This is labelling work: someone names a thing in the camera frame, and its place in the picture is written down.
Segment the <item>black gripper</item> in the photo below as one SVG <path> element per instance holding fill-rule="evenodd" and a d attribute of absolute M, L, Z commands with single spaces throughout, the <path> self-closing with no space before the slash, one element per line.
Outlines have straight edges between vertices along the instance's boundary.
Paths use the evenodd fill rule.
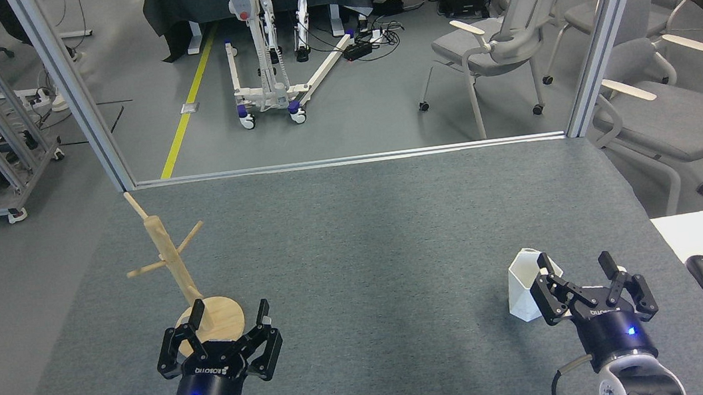
<path fill-rule="evenodd" d="M 256 325 L 235 343 L 204 347 L 197 330 L 202 323 L 205 305 L 202 299 L 191 306 L 188 321 L 164 332 L 157 370 L 171 380 L 182 374 L 176 395 L 242 395 L 249 375 L 270 381 L 278 361 L 282 338 L 272 326 L 270 304 L 260 301 Z M 193 354 L 182 366 L 176 361 L 179 346 L 188 341 Z"/>
<path fill-rule="evenodd" d="M 598 261 L 611 281 L 607 306 L 589 308 L 590 299 L 583 289 L 556 274 L 548 254 L 539 254 L 537 266 L 540 272 L 532 282 L 531 295 L 543 318 L 549 326 L 554 326 L 567 313 L 570 302 L 578 299 L 583 303 L 571 311 L 571 321 L 576 326 L 583 349 L 592 356 L 590 366 L 593 372 L 600 372 L 608 362 L 629 354 L 643 352 L 657 357 L 657 347 L 641 322 L 649 322 L 658 312 L 647 281 L 643 275 L 628 273 L 623 266 L 617 265 L 608 251 L 601 252 Z M 634 307 L 621 298 L 623 289 L 629 292 Z M 641 314 L 641 321 L 635 312 Z"/>

